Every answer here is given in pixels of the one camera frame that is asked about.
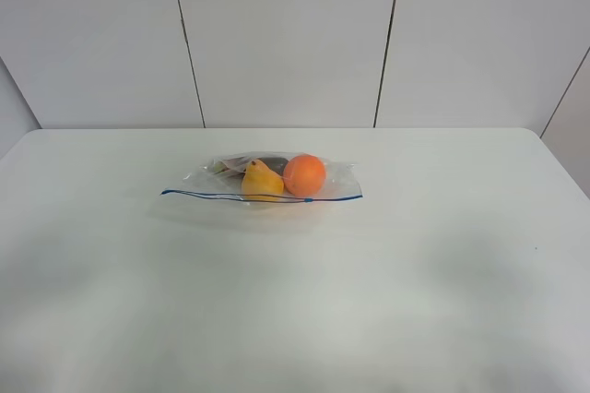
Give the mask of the clear zip bag blue seal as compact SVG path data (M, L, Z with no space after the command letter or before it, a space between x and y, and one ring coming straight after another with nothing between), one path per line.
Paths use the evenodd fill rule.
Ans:
M183 195L204 200L236 201L243 203L297 204L312 202L341 202L359 199L362 191L353 167L342 162L319 158L326 169L323 188L314 196L292 195L284 184L283 196L277 202L247 200L242 195L242 178L249 161L267 156L279 156L291 160L307 153L290 152L247 152L229 156L218 156L196 171L186 175L180 185L167 188L163 195Z

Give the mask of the orange fruit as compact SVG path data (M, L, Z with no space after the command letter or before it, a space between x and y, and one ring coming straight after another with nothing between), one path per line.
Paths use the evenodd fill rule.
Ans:
M313 155L303 154L289 160L283 181L295 197L312 197L324 186L326 169L324 163Z

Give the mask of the yellow pear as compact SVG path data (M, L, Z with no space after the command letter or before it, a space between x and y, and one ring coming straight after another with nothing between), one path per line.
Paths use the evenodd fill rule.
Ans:
M282 177L259 159L248 162L242 178L242 195L247 200L277 202L283 196Z

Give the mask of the dark purple eggplant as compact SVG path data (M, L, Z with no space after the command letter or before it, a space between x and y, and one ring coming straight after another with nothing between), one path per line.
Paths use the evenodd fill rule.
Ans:
M256 162L262 174L276 174L279 177L283 177L289 160L279 156L267 156L258 158Z

